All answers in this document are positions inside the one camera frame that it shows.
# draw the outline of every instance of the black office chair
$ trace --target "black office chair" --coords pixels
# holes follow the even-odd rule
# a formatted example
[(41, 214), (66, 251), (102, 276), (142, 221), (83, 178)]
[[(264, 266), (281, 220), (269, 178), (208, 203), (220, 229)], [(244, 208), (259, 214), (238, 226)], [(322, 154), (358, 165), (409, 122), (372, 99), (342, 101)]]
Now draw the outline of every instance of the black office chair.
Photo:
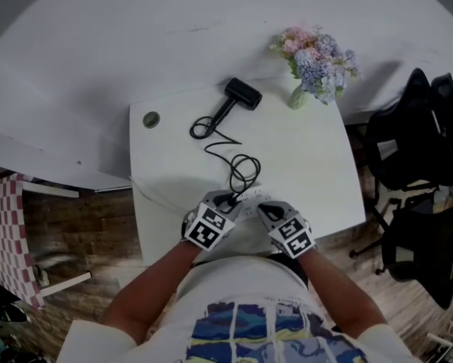
[[(361, 165), (367, 164), (375, 177), (371, 204), (379, 201), (379, 182), (393, 191), (453, 185), (453, 156), (433, 110), (437, 98), (423, 71), (416, 69), (398, 103), (377, 111), (367, 124), (347, 127), (364, 148)], [(360, 126), (367, 126), (364, 135)], [(397, 151), (383, 159), (378, 144), (388, 141), (396, 142)], [(420, 180), (428, 183), (409, 186)]]
[(435, 78), (431, 82), (431, 87), (436, 96), (434, 108), (436, 118), (453, 153), (453, 78), (451, 74)]
[(378, 245), (383, 268), (398, 282), (417, 280), (443, 309), (453, 297), (453, 207), (442, 213), (424, 214), (397, 209)]

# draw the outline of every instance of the white desk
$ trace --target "white desk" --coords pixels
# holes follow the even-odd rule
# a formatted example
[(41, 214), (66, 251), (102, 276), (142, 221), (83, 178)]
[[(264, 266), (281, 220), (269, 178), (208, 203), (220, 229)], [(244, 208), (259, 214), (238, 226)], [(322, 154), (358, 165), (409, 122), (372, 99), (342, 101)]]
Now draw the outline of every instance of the white desk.
[[(362, 223), (361, 189), (336, 104), (311, 101), (291, 110), (285, 101), (298, 81), (262, 79), (249, 84), (263, 94), (262, 102), (254, 111), (237, 105), (218, 127), (243, 145), (213, 149), (228, 158), (238, 153), (258, 158), (259, 182), (273, 198), (295, 206), (309, 220), (316, 238)], [(219, 138), (194, 140), (188, 132), (197, 118), (215, 113), (225, 100), (222, 89), (202, 88), (131, 106), (134, 204), (146, 265), (178, 242), (183, 215), (208, 191), (228, 188), (229, 168), (203, 151)], [(146, 129), (142, 120), (150, 111), (159, 113), (160, 123)], [(237, 225), (224, 243), (231, 248), (236, 241), (239, 253), (271, 249), (257, 221)]]

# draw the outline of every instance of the flower bouquet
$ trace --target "flower bouquet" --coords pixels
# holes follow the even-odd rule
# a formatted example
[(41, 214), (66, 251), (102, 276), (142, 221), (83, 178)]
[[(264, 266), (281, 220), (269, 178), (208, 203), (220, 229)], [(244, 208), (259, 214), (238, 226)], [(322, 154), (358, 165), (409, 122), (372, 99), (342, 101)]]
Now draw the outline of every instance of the flower bouquet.
[(307, 102), (307, 93), (328, 104), (336, 96), (342, 95), (347, 74), (352, 77), (361, 74), (355, 52), (343, 52), (335, 39), (321, 33), (321, 27), (318, 26), (314, 27), (313, 32), (299, 27), (289, 28), (270, 48), (285, 58), (293, 76), (302, 80), (288, 104), (293, 109)]

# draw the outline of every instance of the white t-shirt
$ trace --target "white t-shirt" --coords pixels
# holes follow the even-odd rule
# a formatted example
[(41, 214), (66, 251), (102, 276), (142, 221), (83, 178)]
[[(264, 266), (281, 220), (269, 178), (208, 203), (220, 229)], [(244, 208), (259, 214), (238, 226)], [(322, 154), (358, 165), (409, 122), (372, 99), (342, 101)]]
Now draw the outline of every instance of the white t-shirt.
[(222, 259), (188, 274), (146, 343), (137, 346), (121, 330), (74, 321), (58, 363), (419, 362), (387, 325), (353, 340), (326, 329), (319, 313), (290, 269), (258, 257)]

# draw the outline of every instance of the black cable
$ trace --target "black cable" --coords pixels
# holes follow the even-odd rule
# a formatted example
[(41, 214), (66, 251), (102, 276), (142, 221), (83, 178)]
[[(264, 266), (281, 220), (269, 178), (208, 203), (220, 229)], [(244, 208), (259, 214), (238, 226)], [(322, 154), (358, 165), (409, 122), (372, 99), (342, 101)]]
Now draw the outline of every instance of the black cable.
[[(204, 148), (204, 151), (207, 154), (211, 154), (213, 156), (219, 157), (221, 160), (223, 160), (225, 163), (229, 165), (229, 168), (231, 170), (231, 174), (229, 175), (229, 188), (231, 191), (235, 194), (229, 201), (230, 204), (236, 202), (236, 200), (239, 198), (240, 195), (242, 195), (248, 188), (250, 188), (257, 180), (259, 177), (259, 173), (262, 170), (262, 165), (259, 162), (258, 159), (255, 157), (248, 156), (247, 154), (237, 154), (236, 156), (233, 157), (233, 159), (228, 160), (225, 157), (221, 156), (220, 154), (217, 154), (215, 152), (212, 152), (209, 150), (211, 147), (215, 147), (218, 145), (227, 145), (227, 144), (233, 144), (233, 145), (242, 145), (239, 141), (233, 140), (232, 138), (223, 135), (221, 132), (218, 132), (216, 127), (211, 126), (211, 120), (213, 118), (206, 116), (206, 117), (201, 117), (197, 119), (192, 127), (189, 129), (189, 134), (191, 135), (192, 138), (196, 140), (203, 140), (205, 138), (208, 138), (211, 136), (213, 133), (216, 133), (223, 137), (226, 141), (220, 141), (220, 142), (214, 142), (212, 144), (207, 145)], [(203, 127), (204, 128), (204, 133), (202, 135), (198, 135), (196, 133), (196, 128), (197, 127)], [(238, 169), (238, 167), (242, 164), (245, 163), (246, 161), (250, 161), (254, 167), (255, 171), (252, 175), (244, 175), (241, 173), (241, 171)], [(233, 179), (237, 179), (238, 181), (242, 182), (243, 184), (240, 187), (234, 187), (233, 186)]]

